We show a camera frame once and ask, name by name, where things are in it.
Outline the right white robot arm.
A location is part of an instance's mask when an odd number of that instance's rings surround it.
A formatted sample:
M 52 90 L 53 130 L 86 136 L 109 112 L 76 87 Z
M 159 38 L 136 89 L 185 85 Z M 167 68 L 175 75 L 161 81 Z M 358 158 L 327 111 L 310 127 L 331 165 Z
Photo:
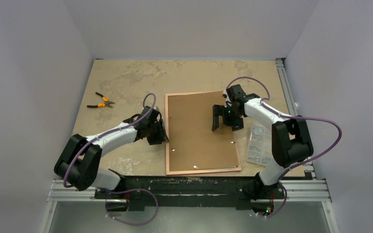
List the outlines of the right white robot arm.
M 259 181 L 253 184 L 254 193 L 261 198 L 272 192 L 291 165 L 304 161 L 313 154 L 313 145 L 307 123 L 295 119 L 270 107 L 259 95 L 247 94 L 239 84 L 226 88 L 222 94 L 223 105 L 213 105 L 212 130 L 220 124 L 231 127 L 233 131 L 244 127 L 243 119 L 251 117 L 271 132 L 271 151 L 273 160 L 257 173 Z

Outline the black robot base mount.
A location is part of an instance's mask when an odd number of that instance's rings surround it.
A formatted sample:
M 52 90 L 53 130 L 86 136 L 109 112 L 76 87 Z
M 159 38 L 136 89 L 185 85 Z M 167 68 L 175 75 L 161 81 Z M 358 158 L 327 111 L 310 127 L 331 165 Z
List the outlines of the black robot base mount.
M 284 187 L 265 186 L 255 176 L 126 176 L 112 191 L 98 188 L 95 198 L 106 200 L 111 211 L 143 211 L 145 207 L 230 207 L 273 212 Z

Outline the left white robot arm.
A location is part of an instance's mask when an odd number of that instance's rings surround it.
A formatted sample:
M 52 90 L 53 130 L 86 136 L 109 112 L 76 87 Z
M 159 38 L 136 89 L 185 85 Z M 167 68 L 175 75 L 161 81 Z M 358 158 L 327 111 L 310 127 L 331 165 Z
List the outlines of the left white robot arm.
M 146 106 L 140 114 L 125 119 L 116 127 L 90 136 L 73 135 L 54 166 L 54 173 L 63 178 L 67 187 L 79 191 L 89 187 L 103 188 L 115 199 L 125 194 L 123 177 L 110 169 L 101 169 L 103 156 L 115 149 L 147 139 L 150 145 L 169 141 L 162 114 L 157 107 Z

